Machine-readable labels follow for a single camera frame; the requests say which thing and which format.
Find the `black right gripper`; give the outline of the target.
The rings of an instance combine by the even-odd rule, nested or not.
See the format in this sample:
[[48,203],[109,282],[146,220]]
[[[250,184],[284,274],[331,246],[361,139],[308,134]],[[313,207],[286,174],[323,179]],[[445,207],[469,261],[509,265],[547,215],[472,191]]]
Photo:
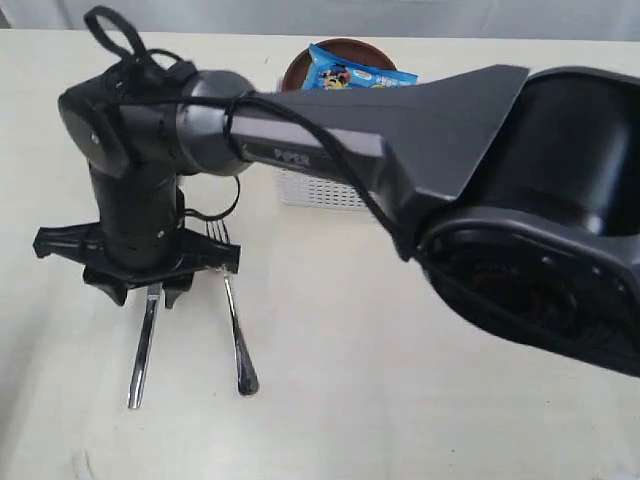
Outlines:
[[85,284],[104,292],[116,305],[125,304],[128,292],[160,284],[165,304],[173,306],[188,292],[194,275],[203,270],[236,273],[241,249],[179,228],[168,240],[149,236],[117,239],[98,223],[38,230],[33,242],[39,258],[57,255],[84,266]]

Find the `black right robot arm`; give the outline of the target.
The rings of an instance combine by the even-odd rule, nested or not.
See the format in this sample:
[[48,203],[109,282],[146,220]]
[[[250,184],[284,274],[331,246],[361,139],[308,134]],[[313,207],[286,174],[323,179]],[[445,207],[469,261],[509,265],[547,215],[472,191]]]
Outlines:
[[188,230],[178,180],[265,164],[350,185],[443,301],[502,339],[639,373],[639,82],[493,65],[399,88],[259,93],[230,71],[110,69],[58,100],[95,223],[41,228],[122,304],[238,246]]

